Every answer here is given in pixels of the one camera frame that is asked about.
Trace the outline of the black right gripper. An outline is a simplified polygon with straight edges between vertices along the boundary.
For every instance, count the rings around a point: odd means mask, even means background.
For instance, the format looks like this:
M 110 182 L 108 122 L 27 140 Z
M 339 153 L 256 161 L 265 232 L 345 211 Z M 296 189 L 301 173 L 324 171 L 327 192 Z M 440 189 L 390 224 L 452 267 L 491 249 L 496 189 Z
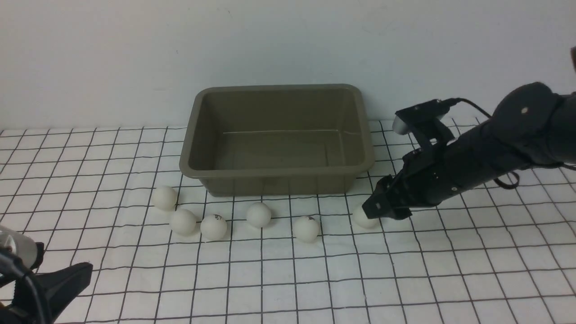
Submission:
M 403 168 L 382 177 L 362 203 L 366 218 L 403 220 L 412 216 L 413 208 L 436 207 L 452 197 L 452 188 L 459 185 L 449 178 L 445 152 L 446 146 L 433 146 L 407 154 Z

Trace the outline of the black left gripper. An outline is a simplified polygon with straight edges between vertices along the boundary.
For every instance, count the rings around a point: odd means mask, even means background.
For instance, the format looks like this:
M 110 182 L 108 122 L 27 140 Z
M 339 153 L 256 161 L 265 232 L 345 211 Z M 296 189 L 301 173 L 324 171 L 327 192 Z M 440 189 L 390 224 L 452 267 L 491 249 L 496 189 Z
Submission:
M 24 279 L 1 277 L 1 286 L 15 283 L 12 302 L 1 306 L 2 324 L 53 324 L 66 307 L 86 289 L 92 279 L 92 263 L 78 263 L 65 269 L 34 276 L 45 303 L 39 307 Z

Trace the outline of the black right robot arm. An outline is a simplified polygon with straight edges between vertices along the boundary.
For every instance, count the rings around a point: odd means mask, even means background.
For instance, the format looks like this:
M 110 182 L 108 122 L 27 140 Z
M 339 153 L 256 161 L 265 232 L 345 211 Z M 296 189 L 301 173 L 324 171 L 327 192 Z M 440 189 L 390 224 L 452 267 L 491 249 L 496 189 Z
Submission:
M 368 219 L 407 219 L 412 208 L 451 197 L 528 168 L 568 167 L 576 158 L 576 96 L 541 82 L 513 90 L 481 124 L 455 137 L 441 117 L 463 98 L 430 100 L 396 112 L 393 130 L 419 148 L 403 156 L 397 175 L 381 178 L 364 201 Z

